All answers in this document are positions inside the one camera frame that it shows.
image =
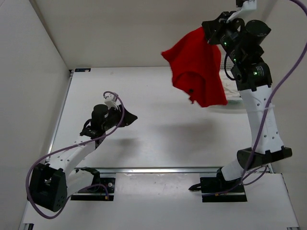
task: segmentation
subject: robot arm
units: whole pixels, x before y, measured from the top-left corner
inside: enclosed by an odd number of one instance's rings
[[[57,212],[65,205],[69,196],[89,185],[100,183],[97,170],[87,167],[80,170],[75,168],[98,148],[106,131],[118,126],[123,107],[117,105],[116,101],[115,95],[109,95],[105,97],[105,104],[94,107],[92,118],[85,122],[80,136],[73,143],[79,143],[78,147],[52,156],[47,164],[39,163],[35,166],[29,187],[31,197],[37,205]],[[137,116],[125,109],[119,127],[129,126],[136,119]],[[82,144],[93,139],[99,140]]]
[[[252,133],[251,148],[239,150],[237,159],[218,172],[217,177],[223,180],[220,184],[240,178],[247,164],[248,169],[253,169],[292,156],[291,149],[283,145],[279,136],[274,106],[270,103],[269,108],[266,108],[267,100],[272,93],[272,78],[269,66],[261,58],[264,51],[260,44],[271,29],[262,21],[252,20],[245,24],[238,18],[255,9],[255,0],[237,0],[237,5],[241,6],[239,11],[223,12],[216,20],[202,23],[207,42],[211,45],[221,45],[234,63],[231,72],[246,107]],[[261,137],[253,153],[252,162],[249,163],[248,159],[252,154],[266,109],[268,113]]]

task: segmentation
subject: white table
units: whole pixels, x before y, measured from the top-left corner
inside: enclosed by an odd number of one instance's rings
[[[280,174],[267,173],[246,187],[248,202],[243,203],[202,203],[200,192],[188,191],[200,182],[197,172],[211,170],[194,167],[231,162],[239,149],[250,146],[251,136],[246,113],[190,104],[188,96],[172,86],[169,68],[74,73],[53,150],[75,141],[107,90],[118,93],[139,119],[108,137],[78,167],[117,168],[101,169],[118,172],[114,201],[70,201],[55,220],[43,219],[28,204],[23,223],[34,223],[33,230],[286,230],[298,226]]]
[[[72,144],[103,92],[114,91],[138,116],[80,167],[215,167],[251,145],[247,114],[200,108],[172,86],[167,67],[94,68],[73,75],[53,150]]]

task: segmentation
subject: white wall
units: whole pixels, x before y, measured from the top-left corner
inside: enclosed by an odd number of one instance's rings
[[[69,68],[167,66],[160,53],[235,0],[31,0]],[[276,0],[259,0],[266,18]]]
[[[272,32],[263,42],[264,59],[275,84],[289,71],[307,41],[307,17],[288,0],[279,0],[267,20]],[[296,216],[307,229],[307,57],[277,92],[274,103],[279,131],[293,157],[274,164],[283,173]]]
[[[25,176],[47,150],[68,79],[29,1],[0,0],[0,229],[18,229]]]

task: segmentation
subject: white panel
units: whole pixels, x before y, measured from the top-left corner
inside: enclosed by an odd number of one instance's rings
[[[165,66],[161,51],[235,0],[36,0],[69,68]],[[268,14],[276,0],[258,0],[249,19]]]
[[[47,150],[69,76],[27,0],[0,3],[0,72],[0,229],[16,230],[27,170]]]
[[[286,230],[297,227],[280,174],[246,187],[248,202],[202,203],[198,174],[118,174],[113,202],[69,201],[54,220],[27,206],[34,230]]]
[[[271,67],[276,85],[290,70],[307,41],[307,17],[288,0],[280,0],[267,20],[272,32],[263,42],[264,59]],[[307,228],[307,57],[277,92],[273,102],[279,133],[284,144],[293,149],[293,157],[274,164],[286,175],[291,200],[300,225]]]
[[[139,119],[106,138],[79,166],[224,166],[251,146],[245,110],[191,104],[172,86],[168,67],[93,68],[74,73],[53,150],[75,141],[107,90]]]

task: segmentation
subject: red cloth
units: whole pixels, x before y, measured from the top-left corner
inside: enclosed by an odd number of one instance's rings
[[[173,72],[173,85],[201,107],[227,104],[220,79],[221,52],[209,45],[200,27],[185,35],[173,48],[162,52]]]

